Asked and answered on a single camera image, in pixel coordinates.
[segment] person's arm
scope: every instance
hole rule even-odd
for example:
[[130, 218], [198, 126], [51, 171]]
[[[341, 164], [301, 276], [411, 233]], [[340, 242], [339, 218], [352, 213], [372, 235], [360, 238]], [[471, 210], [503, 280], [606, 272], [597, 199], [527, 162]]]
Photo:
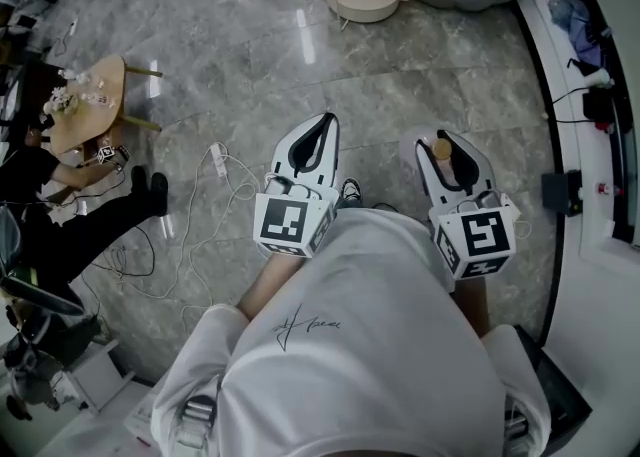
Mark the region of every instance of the person's arm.
[[238, 309], [253, 320], [273, 296], [300, 270], [305, 258], [275, 253], [269, 258], [253, 285], [242, 296]]
[[491, 330], [487, 306], [487, 284], [483, 277], [456, 281], [451, 295], [478, 337]]
[[47, 197], [47, 201], [50, 203], [61, 205], [64, 201], [76, 191], [75, 187], [65, 187], [59, 190], [55, 194], [51, 194]]
[[71, 167], [66, 164], [58, 164], [58, 166], [53, 170], [51, 179], [74, 189], [82, 190], [89, 185], [98, 183], [101, 179], [116, 169], [116, 164], [111, 162], [82, 167], [80, 169], [76, 169], [75, 167]]

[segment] blue cloth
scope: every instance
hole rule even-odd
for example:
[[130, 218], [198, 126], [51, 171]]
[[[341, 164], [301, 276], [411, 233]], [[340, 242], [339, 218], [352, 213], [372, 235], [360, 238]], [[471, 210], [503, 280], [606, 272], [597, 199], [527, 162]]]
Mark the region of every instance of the blue cloth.
[[591, 33], [589, 10], [582, 0], [549, 0], [551, 21], [569, 34], [578, 58], [602, 67], [600, 45]]

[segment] person sitting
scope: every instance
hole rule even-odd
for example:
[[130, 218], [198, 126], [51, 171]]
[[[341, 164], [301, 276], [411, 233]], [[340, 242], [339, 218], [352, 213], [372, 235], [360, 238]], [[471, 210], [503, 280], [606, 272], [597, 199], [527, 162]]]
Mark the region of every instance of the person sitting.
[[207, 310], [158, 392], [165, 457], [502, 455], [506, 390], [483, 278], [440, 278], [429, 231], [342, 188], [310, 260], [274, 253]]
[[[40, 128], [12, 129], [0, 166], [0, 204], [6, 204], [18, 222], [22, 238], [21, 265], [37, 272], [38, 287], [64, 296], [68, 283], [102, 253], [115, 239], [152, 216], [167, 212], [167, 178], [154, 173], [151, 188], [144, 169], [131, 171], [132, 188], [127, 196], [112, 199], [88, 215], [76, 215], [62, 225], [48, 216], [47, 203], [61, 204], [74, 191], [93, 185], [127, 162], [116, 152], [111, 162], [83, 168], [61, 163], [41, 148]], [[50, 180], [65, 187], [42, 198], [43, 185]]]

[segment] power strip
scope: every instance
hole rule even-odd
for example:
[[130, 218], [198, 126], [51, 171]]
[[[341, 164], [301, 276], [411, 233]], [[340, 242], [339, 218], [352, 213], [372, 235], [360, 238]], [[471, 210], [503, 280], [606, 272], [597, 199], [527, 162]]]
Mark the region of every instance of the power strip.
[[71, 27], [69, 27], [69, 37], [73, 36], [76, 33], [76, 29], [78, 28], [78, 18], [73, 20], [71, 23]]
[[224, 158], [222, 158], [220, 144], [216, 142], [209, 149], [211, 150], [211, 156], [213, 157], [213, 163], [216, 165], [218, 176], [220, 176], [220, 178], [224, 178], [227, 175], [227, 166], [224, 165]]

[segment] marble floor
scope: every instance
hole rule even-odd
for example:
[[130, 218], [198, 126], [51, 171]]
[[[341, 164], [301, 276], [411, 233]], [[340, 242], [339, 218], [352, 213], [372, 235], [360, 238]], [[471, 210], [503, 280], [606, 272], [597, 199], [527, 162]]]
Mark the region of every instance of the marble floor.
[[[77, 32], [63, 41], [76, 17]], [[156, 296], [173, 283], [196, 167], [213, 142], [224, 142], [261, 179], [280, 137], [331, 110], [341, 124], [339, 175], [361, 182], [369, 206], [384, 201], [426, 220], [420, 182], [398, 155], [398, 140], [412, 127], [454, 130], [490, 158], [499, 187], [532, 226], [508, 270], [489, 280], [492, 320], [539, 333], [555, 246], [540, 174], [553, 163], [538, 80], [508, 7], [463, 14], [410, 1], [384, 22], [350, 23], [341, 32], [323, 0], [60, 0], [37, 35], [55, 40], [52, 64], [81, 70], [118, 53], [131, 65], [156, 60], [164, 73], [161, 94], [152, 99], [147, 77], [127, 78], [126, 112], [163, 126], [161, 133], [127, 129], [133, 155], [127, 171], [138, 163], [164, 172], [170, 213], [142, 225], [155, 272], [123, 280]], [[248, 179], [234, 164], [229, 169], [234, 186]], [[187, 251], [214, 233], [230, 195], [208, 158], [200, 176]], [[92, 191], [119, 180], [103, 180]], [[89, 209], [128, 189], [127, 179], [89, 200]], [[185, 341], [183, 307], [206, 306], [210, 295], [214, 302], [239, 298], [264, 262], [251, 239], [252, 218], [253, 202], [234, 201], [215, 238], [194, 252], [206, 288], [186, 262], [162, 300], [113, 273], [85, 271], [126, 366], [157, 380]], [[128, 271], [149, 270], [141, 232], [116, 244], [126, 249]], [[88, 309], [97, 307], [81, 280], [73, 286]], [[185, 310], [187, 330], [202, 312]]]

